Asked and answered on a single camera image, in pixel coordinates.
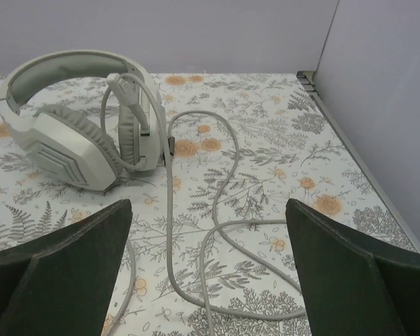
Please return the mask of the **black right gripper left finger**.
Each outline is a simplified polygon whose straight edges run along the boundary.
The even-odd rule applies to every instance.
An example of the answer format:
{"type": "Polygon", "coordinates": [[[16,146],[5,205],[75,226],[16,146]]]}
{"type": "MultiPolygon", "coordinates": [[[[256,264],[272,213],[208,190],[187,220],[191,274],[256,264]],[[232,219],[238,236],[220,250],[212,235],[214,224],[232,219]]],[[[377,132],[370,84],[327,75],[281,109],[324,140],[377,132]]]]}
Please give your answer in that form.
{"type": "Polygon", "coordinates": [[[122,199],[0,251],[0,335],[100,335],[131,222],[122,199]]]}

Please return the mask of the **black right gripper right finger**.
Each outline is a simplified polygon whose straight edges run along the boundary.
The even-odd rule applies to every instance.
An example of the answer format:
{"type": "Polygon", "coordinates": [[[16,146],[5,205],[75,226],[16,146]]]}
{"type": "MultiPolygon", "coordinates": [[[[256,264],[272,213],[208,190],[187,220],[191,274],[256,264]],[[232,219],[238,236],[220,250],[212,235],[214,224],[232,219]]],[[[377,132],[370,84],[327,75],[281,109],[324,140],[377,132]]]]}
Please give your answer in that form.
{"type": "Polygon", "coordinates": [[[296,199],[286,221],[313,335],[420,335],[420,253],[296,199]]]}

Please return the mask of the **white gaming headphones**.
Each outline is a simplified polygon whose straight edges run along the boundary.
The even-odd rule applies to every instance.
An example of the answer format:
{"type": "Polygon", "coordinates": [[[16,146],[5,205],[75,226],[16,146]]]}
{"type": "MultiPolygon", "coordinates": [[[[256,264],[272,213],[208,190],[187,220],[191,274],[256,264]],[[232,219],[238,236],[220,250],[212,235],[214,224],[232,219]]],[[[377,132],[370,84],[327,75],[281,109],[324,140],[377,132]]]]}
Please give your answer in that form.
{"type": "Polygon", "coordinates": [[[88,190],[107,189],[123,172],[154,170],[174,149],[152,76],[139,63],[115,53],[72,50],[23,64],[0,87],[0,114],[15,143],[35,165],[88,190]],[[105,95],[117,98],[117,141],[106,133],[104,120],[92,122],[61,104],[21,116],[21,107],[42,89],[85,77],[104,78],[105,95]]]}

